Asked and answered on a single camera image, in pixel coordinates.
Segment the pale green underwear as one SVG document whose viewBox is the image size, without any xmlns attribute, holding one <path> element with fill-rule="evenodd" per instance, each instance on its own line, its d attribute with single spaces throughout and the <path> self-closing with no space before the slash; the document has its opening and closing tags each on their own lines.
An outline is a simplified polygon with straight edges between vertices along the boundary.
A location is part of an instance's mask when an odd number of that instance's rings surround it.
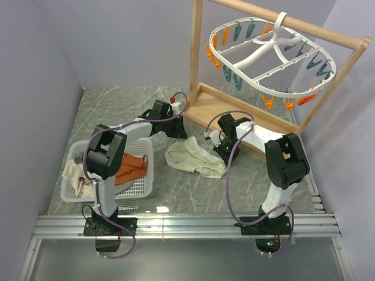
<svg viewBox="0 0 375 281">
<path fill-rule="evenodd" d="M 199 173 L 208 179 L 220 179 L 227 171 L 224 161 L 199 146 L 194 136 L 178 140 L 168 147 L 165 159 L 167 164 L 176 170 Z"/>
</svg>

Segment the white oval clip hanger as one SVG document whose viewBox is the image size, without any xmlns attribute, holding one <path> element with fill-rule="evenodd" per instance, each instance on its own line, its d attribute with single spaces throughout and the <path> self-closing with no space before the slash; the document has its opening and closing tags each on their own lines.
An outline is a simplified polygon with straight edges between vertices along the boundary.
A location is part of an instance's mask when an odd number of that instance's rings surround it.
<svg viewBox="0 0 375 281">
<path fill-rule="evenodd" d="M 248 85 L 286 99 L 318 95 L 330 85 L 337 72 L 333 57 L 306 36 L 283 27 L 285 16 L 285 12 L 280 13 L 275 22 L 248 16 L 211 32 L 208 45 L 220 61 L 221 71 L 224 64 L 231 69 L 230 82 L 234 84 L 233 74 L 237 74 L 243 79 L 242 88 Z M 306 65 L 318 51 L 320 55 L 315 60 L 322 59 L 321 64 L 307 70 Z M 325 70 L 332 72 L 330 76 L 317 77 L 315 74 L 325 61 L 329 62 Z"/>
</svg>

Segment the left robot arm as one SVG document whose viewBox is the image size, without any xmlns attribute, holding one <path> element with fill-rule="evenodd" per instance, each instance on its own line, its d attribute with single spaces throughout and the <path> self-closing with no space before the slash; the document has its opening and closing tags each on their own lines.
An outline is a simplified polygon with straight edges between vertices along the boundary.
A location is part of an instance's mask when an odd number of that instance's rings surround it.
<svg viewBox="0 0 375 281">
<path fill-rule="evenodd" d="M 120 170 L 127 144 L 163 132 L 169 138 L 187 139 L 182 113 L 187 103 L 156 100 L 151 109 L 133 121 L 114 127 L 96 126 L 83 155 L 84 174 L 94 185 L 94 207 L 88 227 L 100 235 L 112 235 L 125 228 L 118 222 L 115 202 L 115 174 Z"/>
</svg>

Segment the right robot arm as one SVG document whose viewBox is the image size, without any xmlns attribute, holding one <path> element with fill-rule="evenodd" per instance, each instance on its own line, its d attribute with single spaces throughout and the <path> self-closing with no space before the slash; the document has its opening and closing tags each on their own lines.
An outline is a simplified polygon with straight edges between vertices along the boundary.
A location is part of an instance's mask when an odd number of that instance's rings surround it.
<svg viewBox="0 0 375 281">
<path fill-rule="evenodd" d="M 256 235 L 278 233 L 290 234 L 293 219 L 286 212 L 292 193 L 310 166 L 300 138 L 295 133 L 281 134 L 255 124 L 251 114 L 234 119 L 230 111 L 216 116 L 219 131 L 206 133 L 205 137 L 214 143 L 214 151 L 223 159 L 226 167 L 238 157 L 241 142 L 249 143 L 265 154 L 267 174 L 271 181 L 266 199 L 256 217 L 238 217 L 232 207 L 229 211 L 235 225 L 243 232 Z"/>
</svg>

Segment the wooden hanger rack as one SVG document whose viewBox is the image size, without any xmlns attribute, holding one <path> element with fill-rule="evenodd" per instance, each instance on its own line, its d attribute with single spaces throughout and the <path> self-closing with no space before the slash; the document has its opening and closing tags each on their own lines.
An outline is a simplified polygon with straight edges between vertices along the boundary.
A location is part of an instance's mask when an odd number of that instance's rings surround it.
<svg viewBox="0 0 375 281">
<path fill-rule="evenodd" d="M 300 125 L 294 125 L 291 122 L 283 120 L 276 115 L 226 94 L 214 87 L 198 82 L 202 15 L 203 1 L 193 1 L 189 106 L 184 113 L 185 118 L 201 126 L 209 125 L 210 117 L 220 112 L 229 111 L 241 115 L 245 113 L 253 114 L 255 121 L 267 129 L 275 129 L 277 132 L 281 133 L 295 132 L 300 135 L 318 114 L 352 67 L 357 63 L 358 59 L 368 49 L 373 40 L 370 36 L 358 39 L 290 16 L 285 16 L 283 18 L 281 23 L 285 28 L 292 28 L 293 30 L 306 33 L 307 35 L 345 47 L 352 51 L 342 68 L 333 77 L 332 83 L 324 90 L 322 97 L 319 98 L 305 120 Z"/>
</svg>

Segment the orange cloth in basket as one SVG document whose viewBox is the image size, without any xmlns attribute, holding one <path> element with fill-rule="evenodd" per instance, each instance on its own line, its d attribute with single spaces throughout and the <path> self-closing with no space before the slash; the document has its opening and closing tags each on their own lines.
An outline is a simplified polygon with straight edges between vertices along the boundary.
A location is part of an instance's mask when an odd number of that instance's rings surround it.
<svg viewBox="0 0 375 281">
<path fill-rule="evenodd" d="M 121 185 L 126 182 L 144 177 L 148 170 L 148 157 L 136 157 L 125 153 L 122 158 L 122 164 L 115 175 L 115 185 Z"/>
</svg>

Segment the teal clothes peg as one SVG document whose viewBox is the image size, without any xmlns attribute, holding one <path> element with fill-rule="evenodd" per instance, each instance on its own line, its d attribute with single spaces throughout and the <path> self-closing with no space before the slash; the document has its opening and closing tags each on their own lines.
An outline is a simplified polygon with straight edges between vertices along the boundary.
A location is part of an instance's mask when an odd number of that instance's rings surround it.
<svg viewBox="0 0 375 281">
<path fill-rule="evenodd" d="M 325 68 L 328 66 L 329 62 L 328 61 L 325 61 L 319 68 L 319 70 L 316 72 L 316 76 L 317 77 L 320 77 L 320 76 L 330 76 L 331 74 L 331 70 L 325 70 Z"/>
<path fill-rule="evenodd" d="M 224 73 L 226 81 L 230 82 L 231 81 L 231 69 L 228 68 L 225 64 L 222 66 L 222 69 L 223 69 L 223 73 Z"/>
<path fill-rule="evenodd" d="M 316 61 L 316 57 L 320 55 L 320 51 L 316 52 L 313 58 L 310 60 L 310 62 L 306 65 L 306 69 L 309 70 L 311 68 L 314 68 L 315 66 L 321 64 L 322 59 Z"/>
<path fill-rule="evenodd" d="M 233 74 L 233 81 L 237 91 L 240 91 L 242 89 L 243 79 L 237 74 Z"/>
</svg>

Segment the grey cloth in basket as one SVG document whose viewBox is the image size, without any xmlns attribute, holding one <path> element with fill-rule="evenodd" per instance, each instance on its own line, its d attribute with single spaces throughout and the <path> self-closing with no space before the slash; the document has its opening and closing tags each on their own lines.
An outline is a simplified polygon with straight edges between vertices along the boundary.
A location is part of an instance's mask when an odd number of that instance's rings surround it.
<svg viewBox="0 0 375 281">
<path fill-rule="evenodd" d="M 84 152 L 75 154 L 73 157 L 73 162 L 76 165 L 83 164 L 83 156 L 84 156 Z"/>
</svg>

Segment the beige cloth in basket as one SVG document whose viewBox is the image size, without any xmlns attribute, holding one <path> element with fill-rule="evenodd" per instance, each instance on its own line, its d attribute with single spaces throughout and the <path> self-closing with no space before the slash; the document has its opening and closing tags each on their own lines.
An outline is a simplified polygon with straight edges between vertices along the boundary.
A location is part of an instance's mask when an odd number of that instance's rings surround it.
<svg viewBox="0 0 375 281">
<path fill-rule="evenodd" d="M 77 198 L 94 197 L 93 183 L 85 176 L 82 163 L 77 164 L 73 159 L 69 160 L 65 165 L 62 178 L 71 185 Z"/>
</svg>

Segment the aluminium mounting rail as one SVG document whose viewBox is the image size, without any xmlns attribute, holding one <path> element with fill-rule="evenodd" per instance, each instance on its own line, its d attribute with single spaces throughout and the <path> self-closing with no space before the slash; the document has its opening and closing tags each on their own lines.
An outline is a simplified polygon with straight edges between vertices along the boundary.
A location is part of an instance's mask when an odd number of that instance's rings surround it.
<svg viewBox="0 0 375 281">
<path fill-rule="evenodd" d="M 240 228 L 228 214 L 136 214 L 138 239 L 241 238 Z M 80 215 L 41 215 L 32 233 L 34 239 L 83 238 L 85 219 Z M 294 237 L 341 236 L 333 214 L 296 214 Z"/>
</svg>

